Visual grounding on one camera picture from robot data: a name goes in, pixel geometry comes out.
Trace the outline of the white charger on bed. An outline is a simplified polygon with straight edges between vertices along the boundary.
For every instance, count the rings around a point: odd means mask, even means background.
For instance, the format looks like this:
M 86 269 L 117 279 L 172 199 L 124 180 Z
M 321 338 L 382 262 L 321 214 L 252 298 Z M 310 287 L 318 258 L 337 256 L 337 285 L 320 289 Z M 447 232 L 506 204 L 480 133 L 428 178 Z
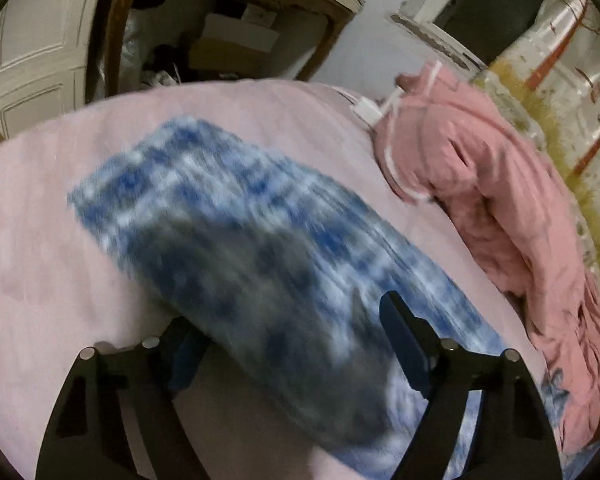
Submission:
M 358 119 L 361 119 L 370 129 L 375 128 L 385 115 L 381 106 L 375 101 L 366 98 L 366 96 L 361 96 L 353 103 L 351 105 L 351 110 L 353 114 L 355 114 Z

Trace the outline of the white panel door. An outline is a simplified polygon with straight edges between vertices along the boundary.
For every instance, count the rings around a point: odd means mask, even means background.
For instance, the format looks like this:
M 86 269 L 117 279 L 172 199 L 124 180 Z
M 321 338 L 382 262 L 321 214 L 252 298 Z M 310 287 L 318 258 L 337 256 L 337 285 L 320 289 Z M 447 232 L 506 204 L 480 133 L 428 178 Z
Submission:
M 0 144 L 85 105 L 98 0 L 7 0 L 0 13 Z

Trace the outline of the tree print curtain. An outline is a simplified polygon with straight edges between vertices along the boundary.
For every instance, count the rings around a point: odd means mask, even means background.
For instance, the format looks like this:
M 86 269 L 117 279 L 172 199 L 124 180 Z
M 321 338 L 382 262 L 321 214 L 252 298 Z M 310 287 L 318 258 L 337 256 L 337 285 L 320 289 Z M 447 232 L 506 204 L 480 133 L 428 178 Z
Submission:
M 592 0 L 544 0 L 474 83 L 554 162 L 578 204 L 586 265 L 600 278 L 600 11 Z

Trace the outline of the white window frame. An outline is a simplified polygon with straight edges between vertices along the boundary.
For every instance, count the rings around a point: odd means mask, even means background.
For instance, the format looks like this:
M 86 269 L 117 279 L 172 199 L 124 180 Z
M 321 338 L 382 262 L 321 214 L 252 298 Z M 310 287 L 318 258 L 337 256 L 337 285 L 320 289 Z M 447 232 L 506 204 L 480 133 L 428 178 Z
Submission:
M 492 63 L 538 16 L 544 0 L 406 0 L 391 21 L 462 70 Z

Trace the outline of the pink bed sheet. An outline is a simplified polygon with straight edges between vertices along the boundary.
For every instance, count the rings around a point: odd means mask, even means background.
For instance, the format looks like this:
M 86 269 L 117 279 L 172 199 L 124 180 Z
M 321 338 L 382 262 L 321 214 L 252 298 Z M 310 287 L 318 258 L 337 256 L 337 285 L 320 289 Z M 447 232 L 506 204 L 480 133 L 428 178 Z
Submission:
M 126 278 L 79 226 L 67 194 L 163 122 L 192 115 L 283 153 L 350 188 L 434 260 L 545 372 L 513 307 L 475 264 L 446 214 L 391 192 L 351 105 L 358 94 L 279 79 L 128 93 L 42 122 L 0 146 L 0 450 L 35 475 L 43 434 L 76 355 L 137 344 L 171 313 Z

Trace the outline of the pink plaid quilt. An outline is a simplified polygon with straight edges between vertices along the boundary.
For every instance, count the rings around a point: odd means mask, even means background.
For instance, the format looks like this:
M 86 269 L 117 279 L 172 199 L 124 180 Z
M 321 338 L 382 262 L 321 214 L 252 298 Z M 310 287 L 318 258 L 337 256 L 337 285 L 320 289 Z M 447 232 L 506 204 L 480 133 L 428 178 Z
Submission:
M 439 203 L 496 288 L 521 300 L 548 379 L 567 396 L 558 444 L 577 453 L 600 426 L 600 283 L 585 265 L 572 195 L 491 99 L 443 64 L 396 85 L 375 129 L 379 167 L 402 200 Z

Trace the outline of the blue white plaid shirt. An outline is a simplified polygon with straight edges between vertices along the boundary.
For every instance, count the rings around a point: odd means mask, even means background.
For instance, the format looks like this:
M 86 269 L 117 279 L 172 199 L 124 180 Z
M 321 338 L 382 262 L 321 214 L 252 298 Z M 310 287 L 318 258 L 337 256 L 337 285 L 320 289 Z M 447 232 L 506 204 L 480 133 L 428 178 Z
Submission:
M 504 351 L 452 278 L 355 193 L 210 122 L 166 122 L 68 201 L 126 274 L 366 478 L 393 473 L 426 408 L 380 325 L 383 294 L 467 350 Z

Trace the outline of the cardboard box under desk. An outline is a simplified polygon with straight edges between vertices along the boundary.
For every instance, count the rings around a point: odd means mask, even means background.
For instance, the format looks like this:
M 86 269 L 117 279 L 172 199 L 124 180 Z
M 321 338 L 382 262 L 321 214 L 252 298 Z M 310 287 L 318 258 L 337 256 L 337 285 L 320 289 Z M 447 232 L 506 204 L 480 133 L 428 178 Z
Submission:
M 201 36 L 189 51 L 189 67 L 258 76 L 278 38 L 279 33 L 273 29 L 221 14 L 208 14 Z

